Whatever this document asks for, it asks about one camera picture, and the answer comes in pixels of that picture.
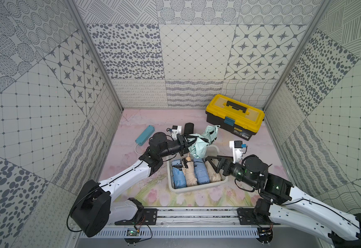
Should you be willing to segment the white plastic storage box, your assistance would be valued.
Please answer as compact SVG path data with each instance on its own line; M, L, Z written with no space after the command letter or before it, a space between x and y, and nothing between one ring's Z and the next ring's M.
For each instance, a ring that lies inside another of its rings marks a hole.
M177 156L167 161L169 189L174 193L186 193L217 187L228 182L222 173L216 173L213 166L206 161L208 156L220 154L217 146L207 147L204 158L194 158L191 155Z

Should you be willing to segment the beige umbrella wooden handle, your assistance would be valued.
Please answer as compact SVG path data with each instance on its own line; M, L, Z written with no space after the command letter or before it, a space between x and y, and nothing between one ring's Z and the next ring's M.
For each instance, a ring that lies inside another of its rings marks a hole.
M194 187L198 185L198 180L194 172L194 163L191 157L185 157L183 159L182 171L186 179L187 187Z

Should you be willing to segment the small light blue umbrella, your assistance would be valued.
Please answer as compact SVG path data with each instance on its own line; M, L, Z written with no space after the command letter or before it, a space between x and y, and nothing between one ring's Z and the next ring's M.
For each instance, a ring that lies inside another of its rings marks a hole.
M206 169L203 159L194 158L193 163L194 163L194 173L195 173L198 185L209 184L210 181L209 181L207 169Z

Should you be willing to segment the mint green umbrella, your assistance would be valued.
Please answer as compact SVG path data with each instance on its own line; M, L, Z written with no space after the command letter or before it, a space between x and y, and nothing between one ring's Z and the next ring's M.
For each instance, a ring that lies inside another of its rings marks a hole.
M202 159L206 155L207 147L212 145L217 139L220 125L207 126L202 134L191 134L187 137L187 141L192 145L188 148L193 158Z

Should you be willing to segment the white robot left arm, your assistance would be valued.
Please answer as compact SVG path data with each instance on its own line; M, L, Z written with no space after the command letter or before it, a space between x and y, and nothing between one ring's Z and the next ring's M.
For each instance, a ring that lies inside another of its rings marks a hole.
M129 168L106 180L87 181L81 188L68 214L87 237L98 234L108 222L141 222L143 205L134 198L113 203L130 187L156 173L163 165L163 159L171 155L183 155L197 140L193 135L177 135L175 140L167 139L163 132L154 134L149 146Z

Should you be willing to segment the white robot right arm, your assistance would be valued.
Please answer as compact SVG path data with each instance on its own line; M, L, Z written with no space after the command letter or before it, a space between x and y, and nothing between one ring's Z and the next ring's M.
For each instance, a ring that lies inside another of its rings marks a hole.
M216 172L233 176L257 191L253 209L238 208L241 225L260 227L259 241L269 243L272 231L263 225L287 225L324 240L336 248L361 248L361 213L355 215L331 207L300 190L291 182L269 173L269 165L256 155L240 163L230 157L206 158Z

